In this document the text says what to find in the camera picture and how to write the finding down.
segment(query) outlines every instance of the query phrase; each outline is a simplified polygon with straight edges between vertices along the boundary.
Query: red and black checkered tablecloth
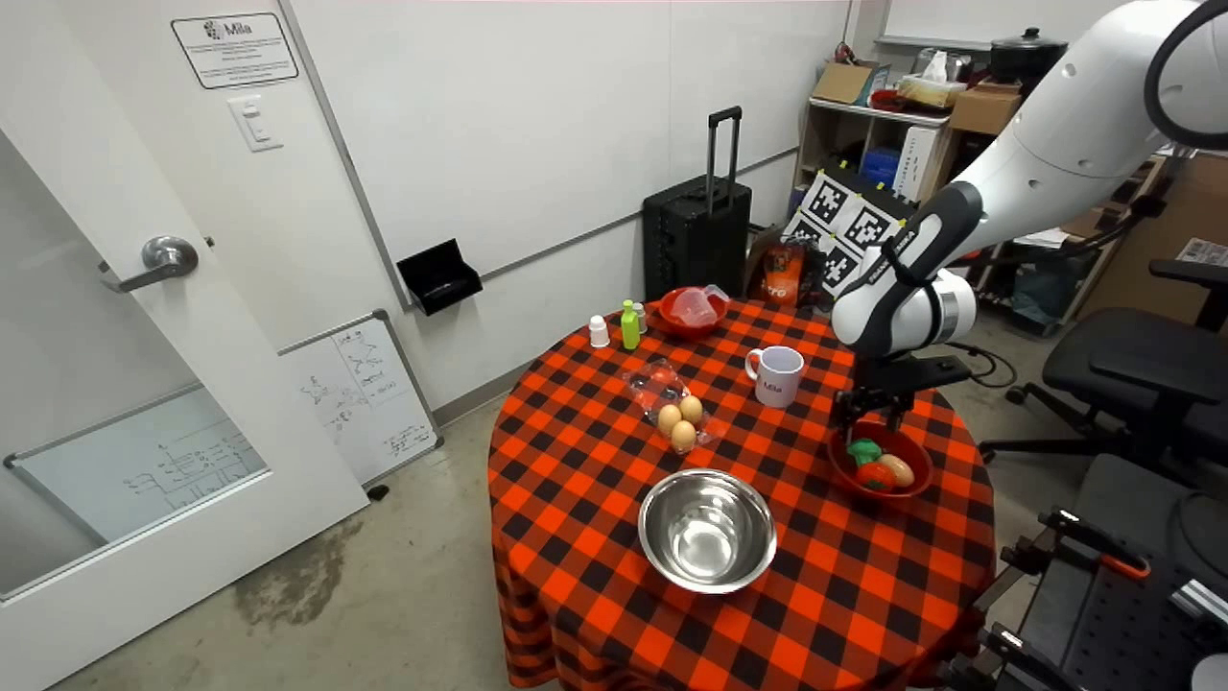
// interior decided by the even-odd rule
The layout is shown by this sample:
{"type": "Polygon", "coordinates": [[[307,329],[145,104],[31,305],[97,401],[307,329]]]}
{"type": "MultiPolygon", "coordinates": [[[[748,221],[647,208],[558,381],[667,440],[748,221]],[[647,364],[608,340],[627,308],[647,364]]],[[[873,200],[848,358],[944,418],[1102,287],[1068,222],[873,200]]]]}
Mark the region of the red and black checkered tablecloth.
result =
{"type": "Polygon", "coordinates": [[[939,397],[903,432],[937,463],[906,509],[855,502],[834,486],[824,434],[851,354],[828,322],[734,305],[724,329],[637,354],[558,342],[507,397],[493,440],[493,551],[514,686],[896,686],[965,621],[993,576],[993,487],[939,397]],[[811,361],[795,409],[761,409],[754,345],[811,361]],[[710,446],[676,459],[627,378],[667,358],[706,402],[710,446]],[[754,486],[778,553],[745,592],[697,598],[637,551],[640,497],[676,468],[754,486]]]}

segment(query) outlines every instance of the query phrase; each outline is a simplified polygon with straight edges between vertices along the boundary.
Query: cup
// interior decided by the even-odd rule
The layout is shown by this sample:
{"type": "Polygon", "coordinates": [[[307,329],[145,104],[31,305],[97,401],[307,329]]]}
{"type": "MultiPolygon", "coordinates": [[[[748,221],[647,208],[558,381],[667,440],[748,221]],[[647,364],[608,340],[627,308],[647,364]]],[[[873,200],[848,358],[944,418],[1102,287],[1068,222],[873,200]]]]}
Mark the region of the cup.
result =
{"type": "Polygon", "coordinates": [[[756,401],[764,409],[789,409],[797,401],[802,372],[806,358],[789,345],[745,354],[745,378],[756,381],[756,401]]]}

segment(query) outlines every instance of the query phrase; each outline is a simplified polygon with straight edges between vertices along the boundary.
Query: cardboard box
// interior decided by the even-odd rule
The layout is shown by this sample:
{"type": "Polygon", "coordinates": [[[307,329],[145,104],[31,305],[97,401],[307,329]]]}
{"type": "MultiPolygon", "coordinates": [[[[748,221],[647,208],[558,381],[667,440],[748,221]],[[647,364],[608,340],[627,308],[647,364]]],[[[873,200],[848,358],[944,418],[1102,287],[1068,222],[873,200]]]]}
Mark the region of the cardboard box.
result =
{"type": "Polygon", "coordinates": [[[858,104],[873,81],[874,81],[874,65],[828,62],[814,86],[814,100],[858,104]]]}
{"type": "Polygon", "coordinates": [[[997,136],[1008,114],[1020,109],[1020,94],[956,94],[952,132],[997,136]]]}

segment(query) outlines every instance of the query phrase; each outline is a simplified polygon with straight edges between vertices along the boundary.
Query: metal bowl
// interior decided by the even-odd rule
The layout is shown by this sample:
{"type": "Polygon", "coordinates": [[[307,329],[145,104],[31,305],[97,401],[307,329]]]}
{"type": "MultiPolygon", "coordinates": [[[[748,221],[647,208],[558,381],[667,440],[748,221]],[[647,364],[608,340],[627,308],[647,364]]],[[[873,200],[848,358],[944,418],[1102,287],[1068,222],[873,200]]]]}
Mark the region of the metal bowl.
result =
{"type": "Polygon", "coordinates": [[[775,527],[761,492],[713,468],[663,475],[640,502],[640,551],[683,592],[731,597],[775,556],[775,527]]]}

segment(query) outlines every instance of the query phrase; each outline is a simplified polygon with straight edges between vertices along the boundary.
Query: black bag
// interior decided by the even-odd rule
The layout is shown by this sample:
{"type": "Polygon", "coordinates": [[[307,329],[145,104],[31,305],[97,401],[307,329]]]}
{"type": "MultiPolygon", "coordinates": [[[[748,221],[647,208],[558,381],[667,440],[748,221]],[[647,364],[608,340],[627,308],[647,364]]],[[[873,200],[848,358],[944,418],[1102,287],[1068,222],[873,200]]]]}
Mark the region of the black bag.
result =
{"type": "Polygon", "coordinates": [[[722,286],[742,295],[754,194],[736,184],[742,109],[706,118],[706,177],[658,194],[640,208],[646,222],[646,300],[681,286],[722,286]],[[731,177],[713,177],[719,127],[734,118],[731,177]]]}

